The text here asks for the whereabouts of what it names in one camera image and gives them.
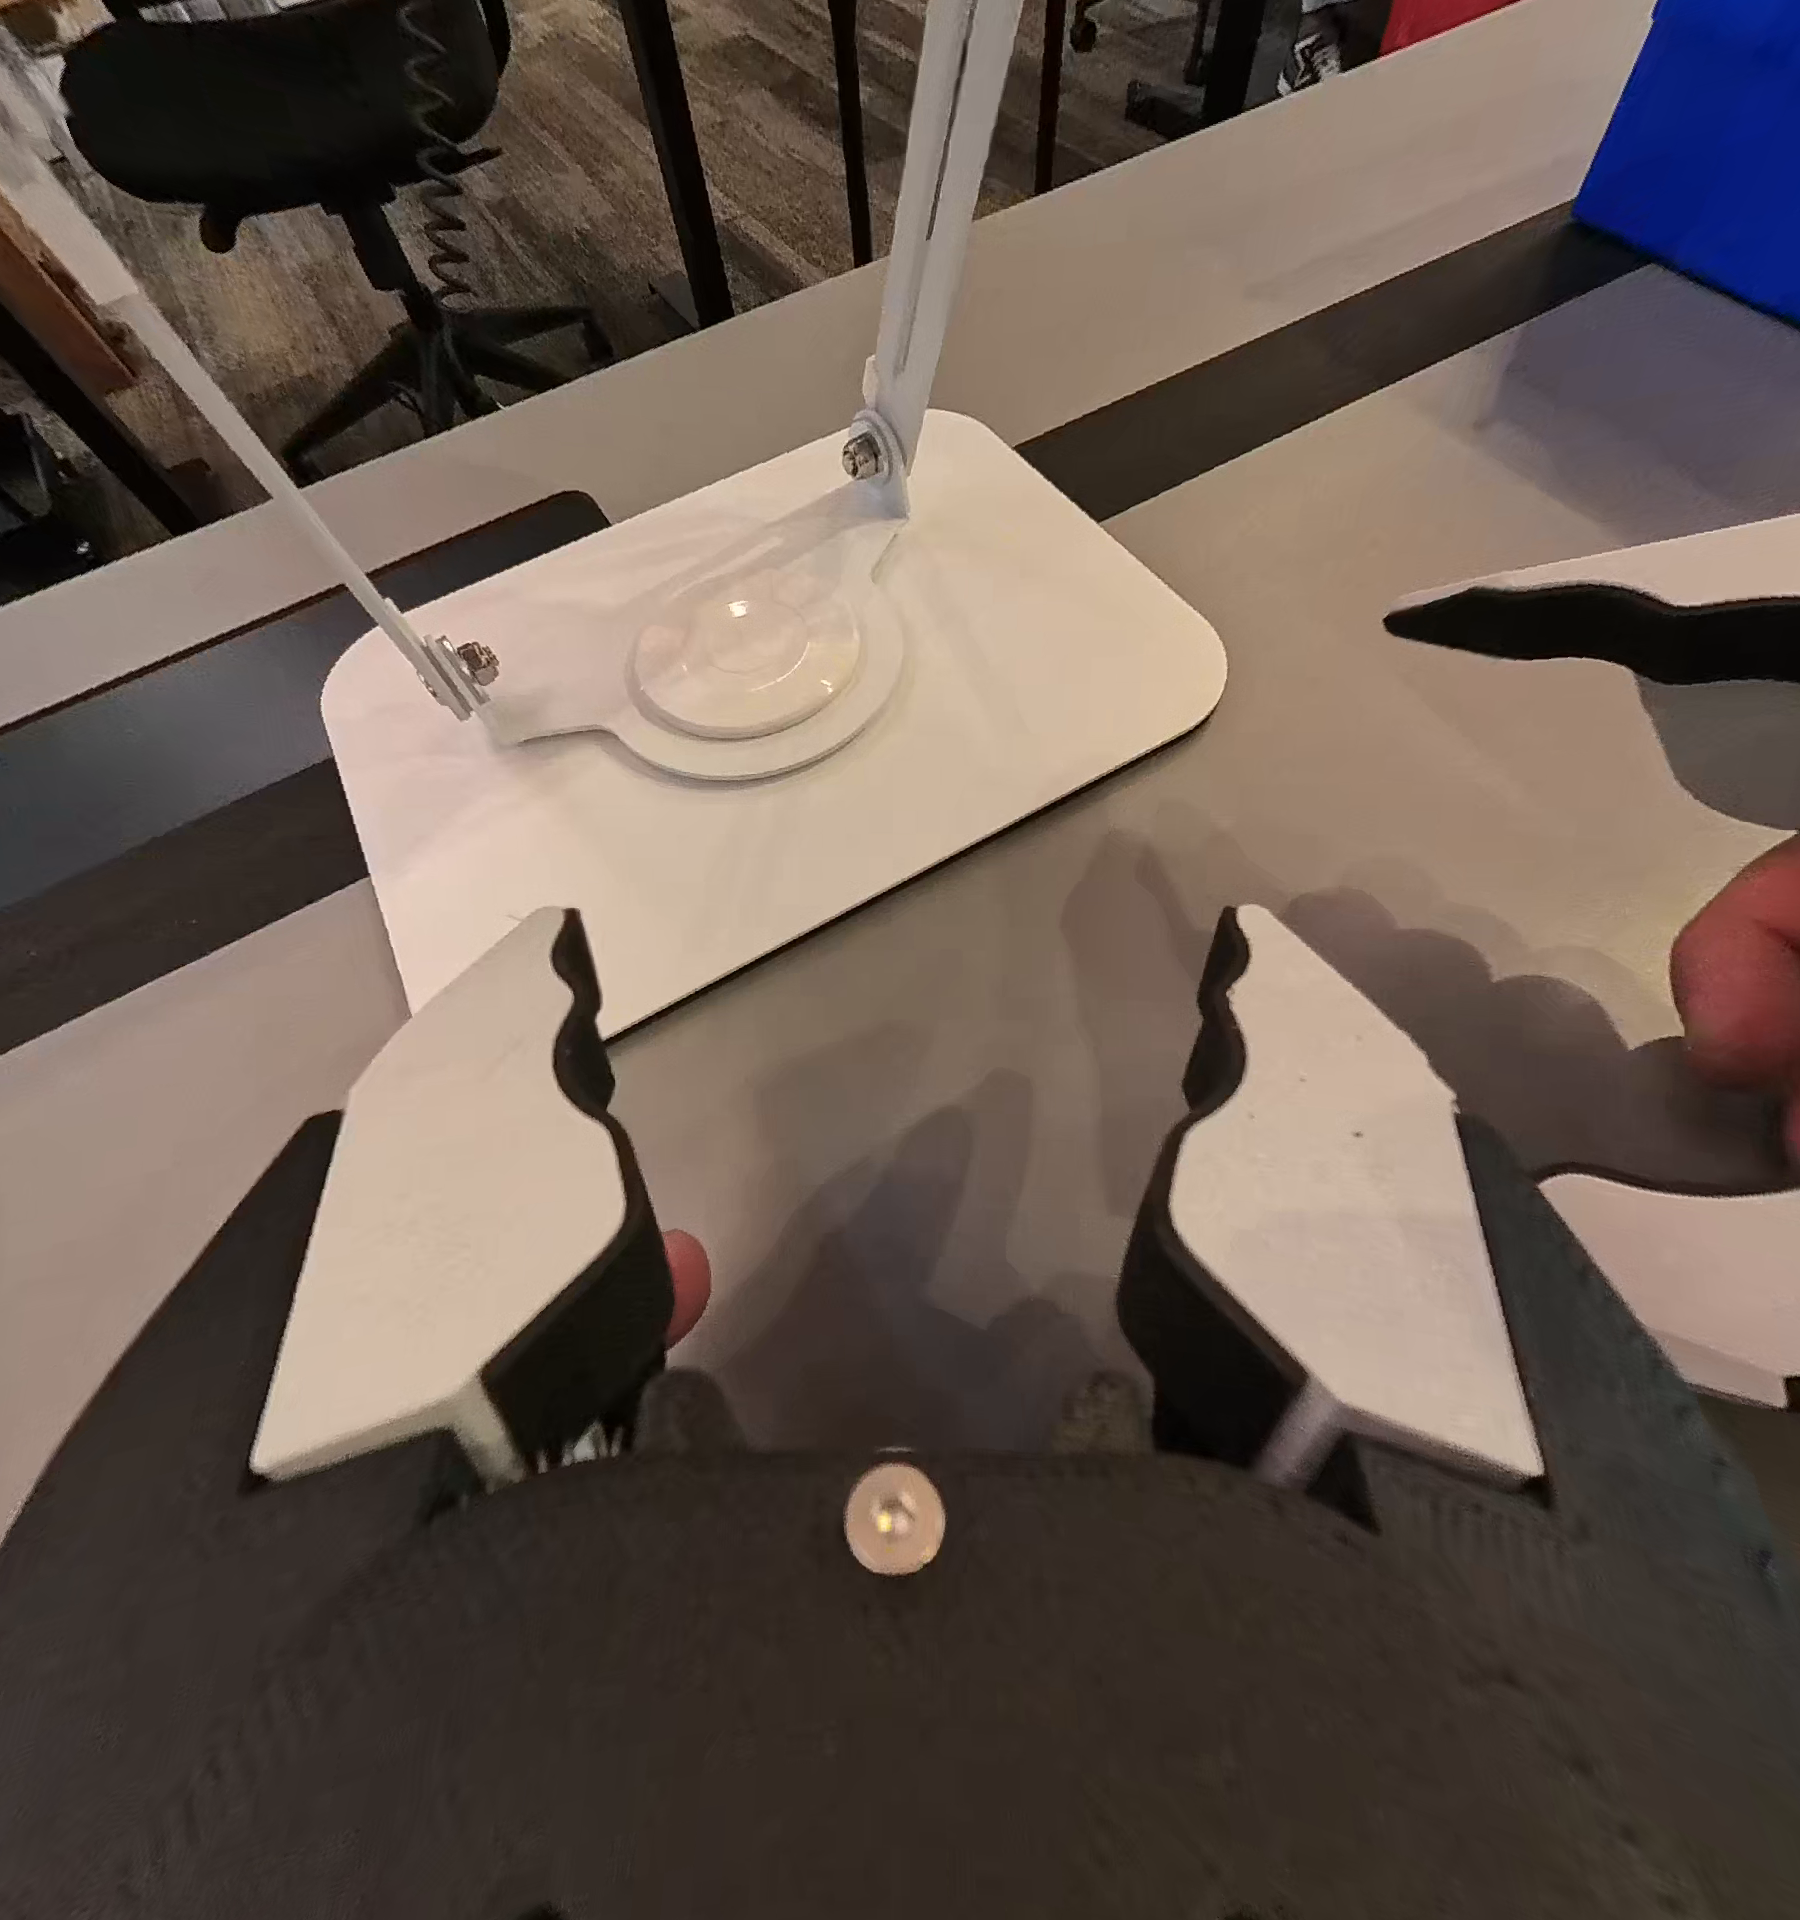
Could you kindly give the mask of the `blue plastic bin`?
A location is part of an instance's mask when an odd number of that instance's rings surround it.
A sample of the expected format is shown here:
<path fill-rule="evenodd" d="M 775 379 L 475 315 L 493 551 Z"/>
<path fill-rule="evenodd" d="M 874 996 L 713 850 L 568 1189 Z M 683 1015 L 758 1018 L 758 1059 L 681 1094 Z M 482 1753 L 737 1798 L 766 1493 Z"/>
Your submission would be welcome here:
<path fill-rule="evenodd" d="M 1572 216 L 1800 325 L 1800 1 L 1657 1 Z"/>

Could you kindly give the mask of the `black swivel chair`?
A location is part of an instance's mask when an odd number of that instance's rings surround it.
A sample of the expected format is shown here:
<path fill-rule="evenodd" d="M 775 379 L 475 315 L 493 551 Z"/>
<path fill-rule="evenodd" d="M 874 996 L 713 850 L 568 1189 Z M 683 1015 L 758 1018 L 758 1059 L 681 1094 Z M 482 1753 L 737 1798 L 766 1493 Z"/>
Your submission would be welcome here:
<path fill-rule="evenodd" d="M 432 436 L 495 413 L 489 387 L 550 392 L 564 375 L 528 340 L 574 333 L 585 371 L 613 362 L 587 303 L 470 303 L 457 202 L 462 178 L 498 158 L 475 136 L 509 64 L 502 1 L 105 15 L 59 81 L 72 146 L 101 181 L 192 207 L 212 254 L 231 254 L 264 213 L 318 209 L 345 229 L 366 283 L 401 306 L 385 347 L 284 443 L 295 480 L 311 482 L 314 457 L 389 404 Z"/>

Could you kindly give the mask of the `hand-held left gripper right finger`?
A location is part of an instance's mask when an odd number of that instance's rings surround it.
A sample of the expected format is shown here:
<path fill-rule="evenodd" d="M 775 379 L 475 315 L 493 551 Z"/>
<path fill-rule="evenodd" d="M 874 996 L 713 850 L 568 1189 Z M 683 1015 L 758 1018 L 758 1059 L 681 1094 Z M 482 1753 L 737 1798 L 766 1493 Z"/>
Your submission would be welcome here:
<path fill-rule="evenodd" d="M 1294 1492 L 1345 1441 L 1537 1479 L 1455 1092 L 1266 907 L 1222 912 L 1195 1003 L 1113 1293 L 1158 1441 Z"/>

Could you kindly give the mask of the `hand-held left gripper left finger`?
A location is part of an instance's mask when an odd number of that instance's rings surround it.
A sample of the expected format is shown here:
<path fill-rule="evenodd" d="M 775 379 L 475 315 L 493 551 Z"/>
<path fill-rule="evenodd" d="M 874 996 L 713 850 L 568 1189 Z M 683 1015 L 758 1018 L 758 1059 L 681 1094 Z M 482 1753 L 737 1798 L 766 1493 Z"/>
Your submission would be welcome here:
<path fill-rule="evenodd" d="M 250 1465 L 311 1476 L 425 1433 L 485 1486 L 621 1452 L 672 1312 L 611 1114 L 582 918 L 541 907 L 347 1094 Z"/>

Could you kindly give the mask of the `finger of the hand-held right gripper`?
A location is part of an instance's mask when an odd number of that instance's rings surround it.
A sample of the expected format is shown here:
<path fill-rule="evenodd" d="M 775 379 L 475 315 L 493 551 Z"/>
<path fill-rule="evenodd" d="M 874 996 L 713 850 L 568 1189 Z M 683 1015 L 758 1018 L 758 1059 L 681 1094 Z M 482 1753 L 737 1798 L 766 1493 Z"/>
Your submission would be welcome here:
<path fill-rule="evenodd" d="M 1704 1083 L 1680 1041 L 1630 1059 L 1614 1150 L 1540 1192 L 1693 1388 L 1800 1409 L 1800 1167 L 1777 1105 Z"/>
<path fill-rule="evenodd" d="M 1619 666 L 1689 795 L 1800 822 L 1800 512 L 1423 588 L 1384 627 L 1503 663 Z"/>

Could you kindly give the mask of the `white board stand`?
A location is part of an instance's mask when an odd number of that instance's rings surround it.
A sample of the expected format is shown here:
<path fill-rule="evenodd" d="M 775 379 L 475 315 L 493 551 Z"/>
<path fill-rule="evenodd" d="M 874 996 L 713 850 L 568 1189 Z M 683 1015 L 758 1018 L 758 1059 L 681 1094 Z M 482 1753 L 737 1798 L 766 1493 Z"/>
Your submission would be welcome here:
<path fill-rule="evenodd" d="M 606 1039 L 1190 733 L 1214 627 L 978 420 L 929 407 L 1016 3 L 929 3 L 862 407 L 401 611 L 15 140 L 0 197 L 126 323 L 415 672 L 319 696 L 406 1010 L 582 914 Z"/>

